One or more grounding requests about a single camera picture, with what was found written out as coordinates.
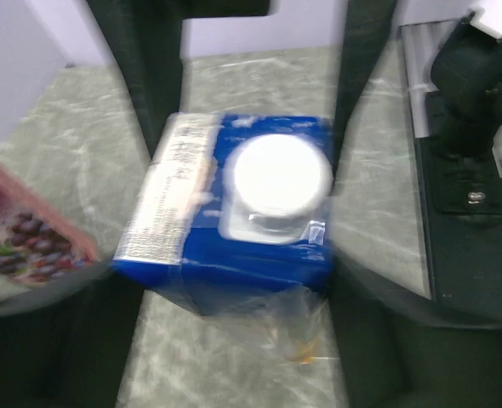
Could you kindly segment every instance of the white label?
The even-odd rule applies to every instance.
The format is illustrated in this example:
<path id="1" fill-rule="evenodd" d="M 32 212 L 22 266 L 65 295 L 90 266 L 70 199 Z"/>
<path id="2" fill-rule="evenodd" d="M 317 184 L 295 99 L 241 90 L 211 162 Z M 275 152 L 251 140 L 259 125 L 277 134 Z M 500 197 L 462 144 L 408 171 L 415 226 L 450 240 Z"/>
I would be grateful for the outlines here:
<path id="1" fill-rule="evenodd" d="M 175 265 L 202 192 L 221 116 L 170 117 L 155 152 L 116 260 Z"/>

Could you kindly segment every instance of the clear plastic wrap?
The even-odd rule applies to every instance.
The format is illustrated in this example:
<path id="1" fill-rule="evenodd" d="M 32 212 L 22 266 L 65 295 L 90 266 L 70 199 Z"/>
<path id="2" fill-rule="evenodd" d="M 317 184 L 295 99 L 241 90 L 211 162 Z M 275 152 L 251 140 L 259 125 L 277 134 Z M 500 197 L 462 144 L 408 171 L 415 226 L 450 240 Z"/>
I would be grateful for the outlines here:
<path id="1" fill-rule="evenodd" d="M 250 345 L 310 358 L 332 268 L 329 138 L 312 117 L 172 116 L 113 265 Z"/>

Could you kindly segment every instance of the white wall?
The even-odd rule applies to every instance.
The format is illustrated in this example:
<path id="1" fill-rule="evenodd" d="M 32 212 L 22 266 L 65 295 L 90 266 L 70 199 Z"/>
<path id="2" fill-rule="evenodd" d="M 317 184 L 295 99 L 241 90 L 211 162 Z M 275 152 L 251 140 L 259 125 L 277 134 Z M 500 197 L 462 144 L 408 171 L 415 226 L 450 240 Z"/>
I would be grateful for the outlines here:
<path id="1" fill-rule="evenodd" d="M 66 62 L 23 2 L 0 0 L 0 142 Z"/>
<path id="2" fill-rule="evenodd" d="M 98 26 L 84 0 L 25 0 L 69 60 L 77 65 L 111 62 Z M 183 57 L 333 43 L 346 0 L 272 0 L 266 17 L 199 19 L 185 23 Z"/>
<path id="3" fill-rule="evenodd" d="M 400 25 L 457 19 L 476 0 L 406 0 Z"/>
<path id="4" fill-rule="evenodd" d="M 24 0 L 68 60 L 103 65 L 111 52 L 84 0 Z"/>
<path id="5" fill-rule="evenodd" d="M 346 0 L 272 0 L 267 17 L 189 20 L 183 55 L 321 47 L 338 40 Z"/>

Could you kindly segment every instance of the black plastic part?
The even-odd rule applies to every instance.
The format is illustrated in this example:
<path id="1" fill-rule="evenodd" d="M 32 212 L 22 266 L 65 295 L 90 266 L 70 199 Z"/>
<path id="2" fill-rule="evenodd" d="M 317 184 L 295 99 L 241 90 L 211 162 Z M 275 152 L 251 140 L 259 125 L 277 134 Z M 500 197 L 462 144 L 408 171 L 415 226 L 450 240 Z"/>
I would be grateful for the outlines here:
<path id="1" fill-rule="evenodd" d="M 188 19 L 208 17 L 260 17 L 270 11 L 270 0 L 184 0 Z"/>
<path id="2" fill-rule="evenodd" d="M 459 215 L 502 215 L 502 178 L 499 176 L 497 162 L 492 147 L 479 156 L 464 157 L 452 153 L 449 142 L 452 134 L 446 134 L 453 117 L 444 108 L 442 96 L 438 92 L 428 93 L 425 98 L 427 119 L 431 132 L 432 153 L 428 155 L 428 173 L 431 176 L 431 191 L 435 208 L 440 213 Z M 460 132 L 468 132 L 467 138 L 458 137 L 458 142 L 469 146 L 476 145 L 479 134 L 472 127 L 463 126 Z M 470 193 L 484 194 L 480 201 L 469 198 Z M 483 222 L 498 223 L 484 218 Z"/>
<path id="3" fill-rule="evenodd" d="M 431 80 L 446 104 L 440 137 L 450 153 L 487 154 L 502 125 L 502 38 L 463 18 L 432 62 Z"/>
<path id="4" fill-rule="evenodd" d="M 502 406 L 502 324 L 428 301 L 343 253 L 329 306 L 350 408 Z"/>
<path id="5" fill-rule="evenodd" d="M 346 131 L 362 91 L 392 33 L 398 0 L 350 0 L 341 7 L 345 21 L 333 125 L 333 182 L 344 163 Z M 344 168 L 338 177 L 344 177 Z"/>
<path id="6" fill-rule="evenodd" d="M 115 406 L 143 288 L 109 262 L 0 303 L 0 408 Z"/>
<path id="7" fill-rule="evenodd" d="M 433 195 L 436 175 L 428 165 L 435 142 L 424 138 L 414 143 L 434 298 L 450 309 L 502 320 L 502 219 L 491 224 L 491 218 L 438 211 Z"/>
<path id="8" fill-rule="evenodd" d="M 184 4 L 171 0 L 87 0 L 123 74 L 152 156 L 168 117 L 179 110 Z"/>

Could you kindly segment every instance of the blue box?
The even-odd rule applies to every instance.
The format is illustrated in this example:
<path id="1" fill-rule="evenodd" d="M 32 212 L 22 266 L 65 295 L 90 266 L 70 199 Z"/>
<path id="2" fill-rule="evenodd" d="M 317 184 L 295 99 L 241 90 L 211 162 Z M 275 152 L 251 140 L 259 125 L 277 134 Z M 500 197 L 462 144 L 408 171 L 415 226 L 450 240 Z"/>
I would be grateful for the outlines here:
<path id="1" fill-rule="evenodd" d="M 284 297 L 284 314 L 298 314 L 302 302 L 308 311 L 321 304 L 332 268 L 327 198 L 291 242 L 239 241 L 220 228 L 227 161 L 238 146 L 266 134 L 302 138 L 330 160 L 330 127 L 322 118 L 172 116 L 113 267 L 203 316 L 270 313 L 271 299 L 279 305 L 281 293 L 305 293 L 305 300 Z"/>

